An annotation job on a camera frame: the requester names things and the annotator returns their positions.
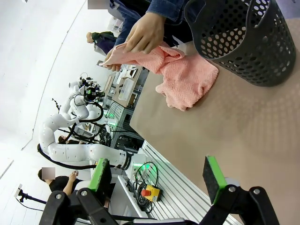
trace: denim jacket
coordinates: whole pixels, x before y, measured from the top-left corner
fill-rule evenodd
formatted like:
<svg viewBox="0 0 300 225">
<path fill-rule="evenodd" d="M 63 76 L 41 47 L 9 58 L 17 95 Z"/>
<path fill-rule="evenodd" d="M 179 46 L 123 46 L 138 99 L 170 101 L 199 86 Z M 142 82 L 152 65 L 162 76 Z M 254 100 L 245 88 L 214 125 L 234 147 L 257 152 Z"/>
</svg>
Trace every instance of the denim jacket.
<svg viewBox="0 0 300 225">
<path fill-rule="evenodd" d="M 177 25 L 180 24 L 184 18 L 183 7 L 188 0 L 146 0 L 150 2 L 150 6 L 147 12 L 156 13 L 162 15 L 171 21 L 170 24 Z M 122 0 L 110 0 L 110 8 L 118 10 L 122 17 L 124 18 L 124 23 L 122 31 L 119 34 L 115 46 L 120 45 L 125 42 L 127 36 L 129 35 L 133 25 L 141 18 L 141 16 L 128 9 Z"/>
</svg>

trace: green pad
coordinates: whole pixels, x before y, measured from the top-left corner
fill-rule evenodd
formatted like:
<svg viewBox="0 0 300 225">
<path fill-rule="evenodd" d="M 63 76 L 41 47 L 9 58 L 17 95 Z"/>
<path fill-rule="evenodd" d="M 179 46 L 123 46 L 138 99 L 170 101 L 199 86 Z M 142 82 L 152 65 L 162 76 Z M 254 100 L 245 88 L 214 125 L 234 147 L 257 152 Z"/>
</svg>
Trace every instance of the green pad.
<svg viewBox="0 0 300 225">
<path fill-rule="evenodd" d="M 214 204 L 226 187 L 227 182 L 214 156 L 207 156 L 204 162 L 203 178 L 210 197 L 210 201 Z"/>
<path fill-rule="evenodd" d="M 112 174 L 109 167 L 109 161 L 107 158 L 101 158 L 95 168 L 92 180 L 90 181 L 89 189 L 93 192 L 97 192 L 99 187 L 104 183 L 110 183 Z"/>
</svg>

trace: hair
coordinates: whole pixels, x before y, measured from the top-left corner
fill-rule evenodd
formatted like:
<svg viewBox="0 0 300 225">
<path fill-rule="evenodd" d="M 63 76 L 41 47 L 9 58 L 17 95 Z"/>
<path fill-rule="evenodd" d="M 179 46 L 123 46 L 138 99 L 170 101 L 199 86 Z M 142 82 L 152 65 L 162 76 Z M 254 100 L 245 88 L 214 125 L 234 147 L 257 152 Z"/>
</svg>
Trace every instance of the hair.
<svg viewBox="0 0 300 225">
<path fill-rule="evenodd" d="M 45 180 L 42 179 L 42 169 L 40 169 L 37 173 L 38 177 L 40 180 L 42 180 L 43 182 L 46 182 Z"/>
<path fill-rule="evenodd" d="M 65 138 L 64 138 L 64 136 L 62 135 L 62 136 L 59 136 L 59 138 L 58 138 L 58 142 L 59 143 L 61 143 L 63 140 L 64 140 Z"/>
</svg>

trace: plastic container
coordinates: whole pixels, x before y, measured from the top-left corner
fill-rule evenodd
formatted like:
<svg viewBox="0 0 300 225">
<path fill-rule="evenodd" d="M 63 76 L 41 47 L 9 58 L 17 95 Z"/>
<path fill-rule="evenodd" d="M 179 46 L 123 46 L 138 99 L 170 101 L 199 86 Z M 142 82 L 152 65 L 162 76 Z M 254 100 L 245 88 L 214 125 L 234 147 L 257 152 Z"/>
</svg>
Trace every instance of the plastic container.
<svg viewBox="0 0 300 225">
<path fill-rule="evenodd" d="M 127 78 L 124 81 L 123 87 L 122 87 L 121 92 L 119 94 L 119 100 L 123 100 L 123 101 L 127 101 L 128 100 L 134 83 L 135 82 L 132 81 L 132 80 L 130 80 L 129 78 Z"/>
<path fill-rule="evenodd" d="M 257 86 L 289 77 L 296 49 L 274 0 L 204 1 L 190 0 L 184 10 L 201 56 Z"/>
</svg>

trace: pink towel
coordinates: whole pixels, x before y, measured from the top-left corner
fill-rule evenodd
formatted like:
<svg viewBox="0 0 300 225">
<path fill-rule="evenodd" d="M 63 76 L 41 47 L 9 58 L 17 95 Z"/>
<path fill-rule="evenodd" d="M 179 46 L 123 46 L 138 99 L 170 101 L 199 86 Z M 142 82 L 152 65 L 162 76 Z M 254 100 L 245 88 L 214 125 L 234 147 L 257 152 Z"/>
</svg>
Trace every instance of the pink towel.
<svg viewBox="0 0 300 225">
<path fill-rule="evenodd" d="M 199 54 L 185 56 L 184 52 L 161 46 L 150 54 L 123 53 L 126 43 L 118 45 L 103 66 L 111 64 L 141 65 L 155 74 L 162 74 L 164 82 L 156 91 L 166 97 L 168 107 L 182 111 L 193 105 L 212 87 L 218 69 Z"/>
</svg>

